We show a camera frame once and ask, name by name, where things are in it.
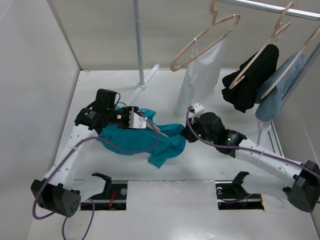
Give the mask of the teal t shirt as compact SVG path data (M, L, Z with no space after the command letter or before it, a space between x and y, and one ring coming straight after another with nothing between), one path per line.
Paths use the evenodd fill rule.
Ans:
M156 112L152 109L140 110L148 120L159 128L161 134L156 136L153 129L120 129L108 125L99 134L101 143L111 152L132 156L137 152L149 153L148 162L160 168L168 159L179 156L185 149L186 139L181 135L182 124L172 123L158 125L153 118Z

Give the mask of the beige wooden hanger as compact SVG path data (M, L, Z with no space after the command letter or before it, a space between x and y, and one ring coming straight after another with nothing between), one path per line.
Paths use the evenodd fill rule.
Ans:
M158 134L168 137L168 135L166 135L165 133L161 132L161 130L156 126L156 125L152 125L150 123L146 123L146 127L150 130L153 130L154 132L157 132Z

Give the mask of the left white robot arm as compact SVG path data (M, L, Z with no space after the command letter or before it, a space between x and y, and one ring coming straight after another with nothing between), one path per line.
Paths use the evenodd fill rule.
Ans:
M137 106L116 108L116 95L115 91L101 88L95 100L77 114L61 155L42 180L35 179L31 184L30 189L35 197L34 209L39 206L51 214L70 218L81 202L93 196L104 199L111 194L111 177L95 172L88 179L76 183L75 175L87 150L94 140L100 139L99 135L105 127L114 125L120 129L141 129L146 126Z

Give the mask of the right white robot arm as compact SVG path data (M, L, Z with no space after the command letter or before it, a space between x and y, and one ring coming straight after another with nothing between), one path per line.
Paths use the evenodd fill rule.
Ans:
M311 213L320 197L320 167L313 161L293 161L263 149L244 134L226 129L213 112L189 107L186 126L180 133L189 143L201 141L221 154L242 160L273 175L285 186L281 189L297 209Z

